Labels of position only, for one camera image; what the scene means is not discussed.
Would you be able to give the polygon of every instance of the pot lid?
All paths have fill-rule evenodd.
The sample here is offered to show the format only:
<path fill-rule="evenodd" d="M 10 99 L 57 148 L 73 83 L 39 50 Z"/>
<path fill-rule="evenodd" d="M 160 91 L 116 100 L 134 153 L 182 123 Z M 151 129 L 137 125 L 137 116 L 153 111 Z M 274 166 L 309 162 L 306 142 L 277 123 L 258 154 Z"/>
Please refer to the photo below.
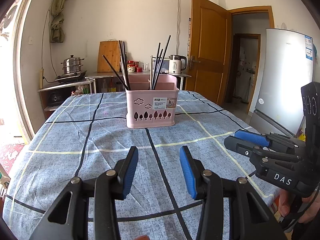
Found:
<path fill-rule="evenodd" d="M 81 58 L 80 58 L 80 57 L 74 57 L 74 55 L 70 55 L 70 57 L 67 58 L 67 59 L 65 59 L 65 60 L 63 61 L 63 63 L 70 62 L 70 61 L 74 61 L 74 60 L 81 60 Z"/>

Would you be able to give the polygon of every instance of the blue tablecloth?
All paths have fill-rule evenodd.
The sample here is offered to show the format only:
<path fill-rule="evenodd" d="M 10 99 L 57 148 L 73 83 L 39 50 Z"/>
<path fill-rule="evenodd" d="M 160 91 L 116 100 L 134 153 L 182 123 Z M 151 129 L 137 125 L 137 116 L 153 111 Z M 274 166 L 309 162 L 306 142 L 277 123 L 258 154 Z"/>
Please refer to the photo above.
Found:
<path fill-rule="evenodd" d="M 187 187 L 179 149 L 222 178 L 248 176 L 254 166 L 228 151 L 223 140 L 246 123 L 195 92 L 180 91 L 174 126 L 129 129 L 126 94 L 104 93 L 68 98 L 37 132 L 14 164 L 3 217 L 19 240 L 29 239 L 57 195 L 78 175 L 99 176 L 124 159 L 131 146 L 139 162 L 130 194 L 116 201 L 122 240 L 140 235 L 157 239 L 195 239 L 201 213 Z M 267 204 L 278 188 L 255 176 L 250 183 Z M 224 239 L 229 239 L 228 202 L 224 205 Z M 89 239 L 93 239 L 93 201 L 89 205 Z"/>

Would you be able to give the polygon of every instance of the fan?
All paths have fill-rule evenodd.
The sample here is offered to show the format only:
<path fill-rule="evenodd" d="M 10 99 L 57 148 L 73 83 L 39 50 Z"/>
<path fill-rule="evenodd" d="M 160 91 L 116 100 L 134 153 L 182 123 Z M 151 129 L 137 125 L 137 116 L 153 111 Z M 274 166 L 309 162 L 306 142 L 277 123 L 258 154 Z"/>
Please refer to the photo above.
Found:
<path fill-rule="evenodd" d="M 11 10 L 9 11 L 9 13 L 7 14 L 7 17 L 5 18 L 4 20 L 4 24 L 3 24 L 3 28 L 7 28 L 10 24 L 10 22 L 12 21 L 13 19 L 13 16 L 14 16 L 14 13 L 16 12 L 16 9 L 17 9 L 17 5 L 13 6 L 11 8 Z"/>

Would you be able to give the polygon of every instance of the refrigerator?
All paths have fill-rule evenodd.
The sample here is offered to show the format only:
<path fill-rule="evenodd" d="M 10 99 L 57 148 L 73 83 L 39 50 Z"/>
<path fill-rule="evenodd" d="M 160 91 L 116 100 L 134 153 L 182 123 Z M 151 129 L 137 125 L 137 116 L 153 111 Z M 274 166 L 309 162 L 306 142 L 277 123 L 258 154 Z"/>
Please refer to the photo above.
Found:
<path fill-rule="evenodd" d="M 265 66 L 250 126 L 265 134 L 297 135 L 304 117 L 301 87 L 313 79 L 314 60 L 311 37 L 267 29 Z"/>

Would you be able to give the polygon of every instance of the metal screw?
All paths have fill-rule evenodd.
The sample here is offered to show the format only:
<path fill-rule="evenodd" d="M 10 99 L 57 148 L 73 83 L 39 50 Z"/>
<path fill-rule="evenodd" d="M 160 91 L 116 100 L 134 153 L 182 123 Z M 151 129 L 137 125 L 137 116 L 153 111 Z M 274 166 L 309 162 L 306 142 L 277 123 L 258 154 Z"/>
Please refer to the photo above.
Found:
<path fill-rule="evenodd" d="M 79 183 L 80 182 L 80 178 L 79 177 L 73 177 L 72 179 L 71 179 L 71 183 L 72 184 L 77 184 L 77 183 Z"/>
<path fill-rule="evenodd" d="M 243 177 L 240 177 L 240 178 L 238 179 L 238 181 L 239 181 L 240 184 L 246 184 L 246 183 L 247 183 L 247 179 L 246 179 L 246 178 L 243 178 Z"/>
<path fill-rule="evenodd" d="M 107 176 L 114 176 L 116 174 L 115 170 L 107 170 L 106 175 Z"/>
<path fill-rule="evenodd" d="M 204 170 L 204 171 L 202 171 L 202 174 L 203 174 L 204 176 L 208 177 L 208 176 L 211 176 L 211 175 L 212 175 L 212 171 L 210 171 L 210 170 Z"/>

